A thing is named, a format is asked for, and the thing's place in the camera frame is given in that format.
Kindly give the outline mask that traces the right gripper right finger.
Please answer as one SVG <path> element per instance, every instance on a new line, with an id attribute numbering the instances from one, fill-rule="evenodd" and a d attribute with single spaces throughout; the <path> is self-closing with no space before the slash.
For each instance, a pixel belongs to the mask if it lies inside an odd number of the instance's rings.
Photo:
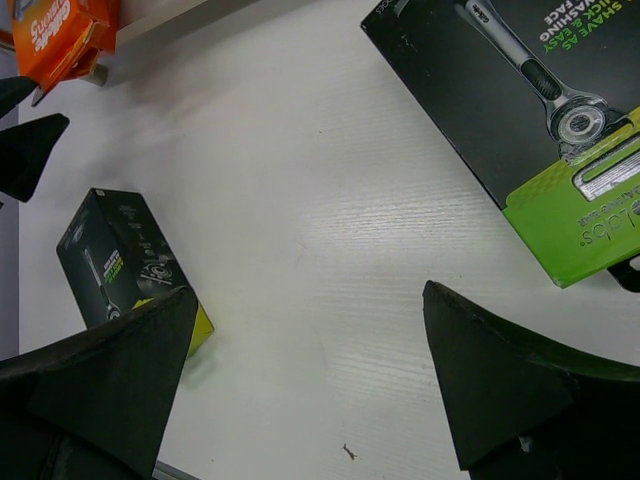
<path id="1" fill-rule="evenodd" d="M 447 286 L 426 337 L 461 470 L 473 479 L 636 479 L 639 369 L 569 347 Z"/>

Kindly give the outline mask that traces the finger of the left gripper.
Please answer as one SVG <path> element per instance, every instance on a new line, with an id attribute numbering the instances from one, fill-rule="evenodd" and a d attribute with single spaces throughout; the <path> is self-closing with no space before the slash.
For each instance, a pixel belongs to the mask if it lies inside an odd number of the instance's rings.
<path id="1" fill-rule="evenodd" d="M 1 192 L 28 202 L 70 120 L 52 114 L 1 131 Z"/>
<path id="2" fill-rule="evenodd" d="M 38 86 L 25 76 L 14 76 L 0 80 L 0 117 L 4 117 Z"/>

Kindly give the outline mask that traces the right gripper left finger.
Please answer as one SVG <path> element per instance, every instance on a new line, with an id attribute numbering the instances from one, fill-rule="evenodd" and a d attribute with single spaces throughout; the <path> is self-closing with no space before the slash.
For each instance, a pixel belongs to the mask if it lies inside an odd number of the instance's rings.
<path id="1" fill-rule="evenodd" d="M 180 287 L 3 360 L 2 478 L 151 478 L 197 310 Z"/>

